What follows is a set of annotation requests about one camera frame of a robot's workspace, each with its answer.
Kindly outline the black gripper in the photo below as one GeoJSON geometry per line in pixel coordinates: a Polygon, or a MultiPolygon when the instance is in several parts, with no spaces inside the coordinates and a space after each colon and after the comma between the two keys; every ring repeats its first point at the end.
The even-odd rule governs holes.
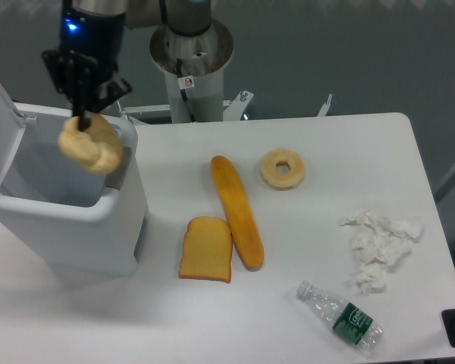
{"type": "Polygon", "coordinates": [[[42,60],[58,93],[71,103],[79,131],[90,126],[87,111],[99,113],[132,91],[131,85],[119,77],[115,63],[60,49],[45,50],[42,60]]]}

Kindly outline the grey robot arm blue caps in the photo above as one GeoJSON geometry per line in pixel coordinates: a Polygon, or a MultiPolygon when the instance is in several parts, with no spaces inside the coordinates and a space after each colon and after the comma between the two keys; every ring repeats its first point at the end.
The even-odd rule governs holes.
{"type": "Polygon", "coordinates": [[[66,96],[77,129],[90,126],[98,113],[131,92],[119,76],[117,58],[125,28],[169,26],[194,37],[212,22],[209,1],[64,1],[59,44],[42,52],[56,90],[66,96]]]}

